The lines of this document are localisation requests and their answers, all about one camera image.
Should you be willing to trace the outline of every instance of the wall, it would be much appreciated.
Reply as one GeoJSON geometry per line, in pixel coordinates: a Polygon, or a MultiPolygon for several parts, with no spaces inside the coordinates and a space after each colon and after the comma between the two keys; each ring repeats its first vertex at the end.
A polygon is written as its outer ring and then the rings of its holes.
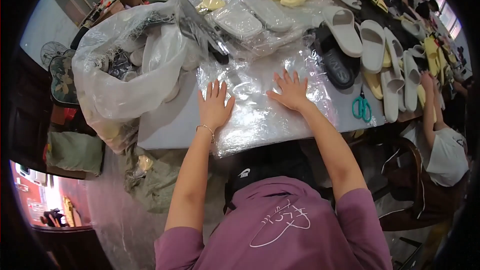
{"type": "Polygon", "coordinates": [[[47,42],[56,41],[68,49],[78,30],[55,0],[40,0],[23,32],[20,47],[47,70],[40,58],[42,46],[47,42]]]}

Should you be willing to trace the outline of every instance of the printed graphic on shirt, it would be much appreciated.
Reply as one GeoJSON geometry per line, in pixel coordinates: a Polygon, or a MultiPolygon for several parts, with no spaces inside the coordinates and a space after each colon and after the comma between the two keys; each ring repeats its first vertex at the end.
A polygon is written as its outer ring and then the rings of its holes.
{"type": "Polygon", "coordinates": [[[250,173],[250,168],[247,168],[247,169],[243,170],[238,176],[240,178],[247,177],[249,173],[250,173]]]}
{"type": "Polygon", "coordinates": [[[261,223],[263,226],[255,234],[250,247],[263,247],[277,241],[288,229],[309,229],[310,219],[304,210],[305,208],[297,208],[290,204],[290,200],[286,200],[284,207],[276,207],[273,215],[267,215],[261,223]]]}

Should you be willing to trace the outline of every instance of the teal scissors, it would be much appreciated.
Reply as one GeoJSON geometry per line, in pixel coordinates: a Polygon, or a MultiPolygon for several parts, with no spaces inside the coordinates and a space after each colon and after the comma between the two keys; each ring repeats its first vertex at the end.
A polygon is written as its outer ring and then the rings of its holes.
{"type": "Polygon", "coordinates": [[[357,119],[363,119],[365,123],[369,123],[370,120],[372,119],[372,109],[370,107],[370,104],[368,103],[368,100],[365,99],[365,94],[363,93],[363,84],[360,88],[360,96],[358,96],[357,98],[355,98],[355,100],[353,100],[352,114],[353,114],[353,117],[357,119]],[[356,113],[355,104],[357,102],[358,102],[358,108],[356,113]]]}

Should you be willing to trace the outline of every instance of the floor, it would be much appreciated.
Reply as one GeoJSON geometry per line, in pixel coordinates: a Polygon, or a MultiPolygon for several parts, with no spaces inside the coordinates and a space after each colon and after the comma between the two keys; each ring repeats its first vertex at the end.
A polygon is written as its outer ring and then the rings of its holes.
{"type": "MultiPolygon", "coordinates": [[[[331,183],[315,142],[303,140],[301,147],[309,157],[317,183],[330,187],[331,183]]],[[[376,182],[371,178],[381,171],[386,157],[375,147],[361,147],[359,152],[359,163],[367,184],[369,188],[375,188],[375,184],[383,182],[376,182]]],[[[208,183],[203,230],[205,242],[208,242],[208,237],[223,217],[226,173],[227,171],[217,169],[208,183]]],[[[162,234],[167,215],[146,212],[124,191],[123,171],[118,165],[117,156],[111,150],[106,150],[102,175],[86,181],[86,187],[92,225],[112,266],[115,269],[154,269],[153,243],[162,234]]],[[[410,204],[411,202],[395,201],[390,195],[375,202],[379,215],[410,204]]],[[[429,231],[430,228],[385,232],[392,258],[405,261],[415,249],[399,241],[399,237],[424,242],[429,231]]]]}

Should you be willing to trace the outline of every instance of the white plastic bag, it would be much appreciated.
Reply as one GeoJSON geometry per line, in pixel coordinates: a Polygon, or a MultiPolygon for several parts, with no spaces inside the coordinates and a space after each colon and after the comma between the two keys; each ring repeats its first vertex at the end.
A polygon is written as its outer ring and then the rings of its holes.
{"type": "Polygon", "coordinates": [[[136,6],[93,27],[79,43],[72,70],[81,110],[115,153],[136,141],[136,118],[158,108],[170,94],[183,63],[188,70],[198,65],[201,51],[181,33],[178,13],[176,0],[136,6]],[[145,46],[149,35],[156,37],[145,48],[139,76],[125,82],[102,71],[119,51],[145,46]]]}

